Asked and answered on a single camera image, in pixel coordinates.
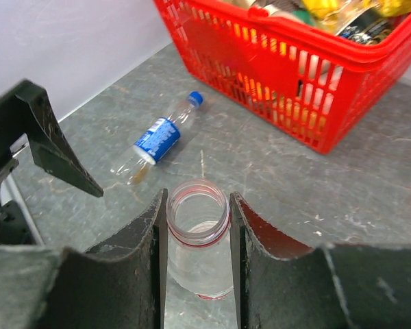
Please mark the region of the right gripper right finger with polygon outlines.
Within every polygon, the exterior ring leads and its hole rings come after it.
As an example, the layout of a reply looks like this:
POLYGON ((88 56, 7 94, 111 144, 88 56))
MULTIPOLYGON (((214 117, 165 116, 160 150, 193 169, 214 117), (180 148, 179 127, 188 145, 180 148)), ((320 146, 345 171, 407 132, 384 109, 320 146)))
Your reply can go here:
POLYGON ((229 206, 239 328, 411 328, 411 245, 309 247, 229 206))

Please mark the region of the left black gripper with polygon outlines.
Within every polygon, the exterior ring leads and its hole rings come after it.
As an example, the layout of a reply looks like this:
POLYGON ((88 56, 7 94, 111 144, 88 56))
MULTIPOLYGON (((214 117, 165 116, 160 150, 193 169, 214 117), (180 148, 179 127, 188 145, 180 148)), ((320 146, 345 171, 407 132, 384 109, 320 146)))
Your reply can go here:
POLYGON ((18 166, 12 147, 25 134, 35 165, 83 192, 103 197, 103 189, 65 138, 46 90, 23 79, 0 96, 0 245, 43 244, 27 208, 17 197, 1 202, 2 183, 18 166))

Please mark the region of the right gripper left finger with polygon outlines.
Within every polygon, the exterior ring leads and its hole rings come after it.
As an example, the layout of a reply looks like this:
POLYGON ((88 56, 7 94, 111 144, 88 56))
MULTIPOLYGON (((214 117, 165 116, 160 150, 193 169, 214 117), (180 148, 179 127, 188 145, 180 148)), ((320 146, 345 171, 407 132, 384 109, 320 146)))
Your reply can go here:
POLYGON ((0 246, 0 328, 163 328, 167 197, 85 252, 0 246))

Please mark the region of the clear bottle red label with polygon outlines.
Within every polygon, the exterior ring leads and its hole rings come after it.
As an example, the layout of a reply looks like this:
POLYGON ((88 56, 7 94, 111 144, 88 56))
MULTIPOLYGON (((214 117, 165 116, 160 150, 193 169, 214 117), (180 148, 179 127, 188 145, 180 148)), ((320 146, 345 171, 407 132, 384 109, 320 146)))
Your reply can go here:
POLYGON ((230 209, 224 192, 204 179, 174 188, 166 203, 168 271, 182 288, 205 300, 233 290, 230 209))

